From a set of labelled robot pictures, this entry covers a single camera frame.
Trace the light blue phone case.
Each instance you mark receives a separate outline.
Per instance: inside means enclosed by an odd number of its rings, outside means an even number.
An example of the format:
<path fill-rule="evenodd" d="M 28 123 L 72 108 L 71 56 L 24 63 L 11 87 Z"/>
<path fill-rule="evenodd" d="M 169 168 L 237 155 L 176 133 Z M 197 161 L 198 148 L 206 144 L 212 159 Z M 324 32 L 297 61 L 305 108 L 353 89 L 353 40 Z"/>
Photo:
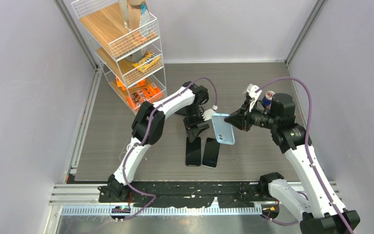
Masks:
<path fill-rule="evenodd" d="M 225 122 L 225 119 L 229 116 L 230 114 L 214 113 L 211 120 L 217 142 L 220 144 L 234 145 L 235 136 L 233 126 Z"/>

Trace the black phone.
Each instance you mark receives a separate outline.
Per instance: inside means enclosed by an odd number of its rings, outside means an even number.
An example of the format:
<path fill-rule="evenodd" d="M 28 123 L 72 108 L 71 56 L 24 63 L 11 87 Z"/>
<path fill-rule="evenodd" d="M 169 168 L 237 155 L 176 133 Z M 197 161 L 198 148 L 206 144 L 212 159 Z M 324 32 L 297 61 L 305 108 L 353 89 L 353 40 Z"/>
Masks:
<path fill-rule="evenodd" d="M 220 143 L 208 137 L 205 143 L 205 149 L 202 157 L 202 165 L 209 168 L 216 168 L 220 151 Z"/>

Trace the black phone case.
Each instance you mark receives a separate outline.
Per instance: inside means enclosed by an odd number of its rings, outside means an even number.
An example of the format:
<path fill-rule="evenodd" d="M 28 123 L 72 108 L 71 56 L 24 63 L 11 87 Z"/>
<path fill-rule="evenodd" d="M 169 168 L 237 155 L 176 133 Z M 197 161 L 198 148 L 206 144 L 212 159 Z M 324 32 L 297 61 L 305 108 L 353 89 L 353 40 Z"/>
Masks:
<path fill-rule="evenodd" d="M 175 113 L 178 114 L 178 115 L 181 115 L 181 116 L 186 116 L 187 115 L 186 108 L 182 108 L 182 109 L 176 111 Z"/>

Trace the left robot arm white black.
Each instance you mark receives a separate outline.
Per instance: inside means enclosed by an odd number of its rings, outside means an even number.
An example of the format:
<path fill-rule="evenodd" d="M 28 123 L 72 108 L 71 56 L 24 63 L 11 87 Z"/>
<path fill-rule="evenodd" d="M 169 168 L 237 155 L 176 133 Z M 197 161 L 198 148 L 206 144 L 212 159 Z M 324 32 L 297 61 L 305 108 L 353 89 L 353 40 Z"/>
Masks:
<path fill-rule="evenodd" d="M 109 176 L 105 186 L 98 187 L 100 202 L 129 202 L 130 193 L 136 192 L 132 186 L 135 172 L 148 149 L 158 142 L 168 117 L 176 113 L 184 114 L 187 140 L 193 142 L 199 134 L 209 128 L 200 106 L 209 100 L 208 89 L 187 81 L 169 97 L 157 101 L 144 101 L 131 129 L 128 145 L 123 150 L 123 160 L 118 169 Z"/>

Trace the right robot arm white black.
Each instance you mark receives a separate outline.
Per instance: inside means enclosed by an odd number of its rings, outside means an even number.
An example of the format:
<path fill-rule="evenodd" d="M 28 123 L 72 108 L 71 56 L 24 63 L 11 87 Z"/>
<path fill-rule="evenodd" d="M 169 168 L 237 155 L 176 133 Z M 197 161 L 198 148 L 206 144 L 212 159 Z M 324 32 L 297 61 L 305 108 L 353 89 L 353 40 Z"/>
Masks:
<path fill-rule="evenodd" d="M 326 179 L 307 130 L 295 121 L 293 98 L 284 93 L 274 94 L 270 108 L 262 111 L 257 108 L 258 95 L 245 97 L 243 105 L 225 122 L 246 132 L 252 126 L 270 130 L 305 191 L 302 195 L 280 173 L 273 172 L 260 177 L 260 197 L 281 202 L 297 219 L 303 234 L 352 234 L 360 217 L 357 211 L 346 208 Z"/>

